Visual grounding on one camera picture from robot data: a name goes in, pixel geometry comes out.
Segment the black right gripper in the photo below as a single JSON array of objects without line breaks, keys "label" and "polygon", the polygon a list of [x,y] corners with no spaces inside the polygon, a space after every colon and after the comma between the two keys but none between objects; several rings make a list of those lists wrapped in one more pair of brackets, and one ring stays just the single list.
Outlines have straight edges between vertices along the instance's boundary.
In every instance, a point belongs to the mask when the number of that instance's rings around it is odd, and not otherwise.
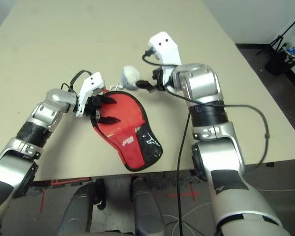
[{"label": "black right gripper", "polygon": [[156,81],[156,85],[153,86],[146,80],[138,80],[136,82],[136,86],[138,88],[146,88],[149,93],[155,91],[165,91],[164,84],[163,84],[163,70],[162,68],[157,68],[152,72],[152,78]]}]

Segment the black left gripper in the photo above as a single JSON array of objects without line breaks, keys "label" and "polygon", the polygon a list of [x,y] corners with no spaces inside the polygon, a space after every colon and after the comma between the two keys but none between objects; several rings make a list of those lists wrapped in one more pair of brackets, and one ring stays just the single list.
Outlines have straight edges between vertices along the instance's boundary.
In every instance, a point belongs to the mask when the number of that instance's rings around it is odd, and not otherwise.
[{"label": "black left gripper", "polygon": [[116,103],[116,101],[107,96],[96,95],[88,98],[86,103],[86,116],[91,118],[98,118],[97,122],[102,124],[115,124],[120,122],[116,117],[101,117],[100,108],[102,103]]}]

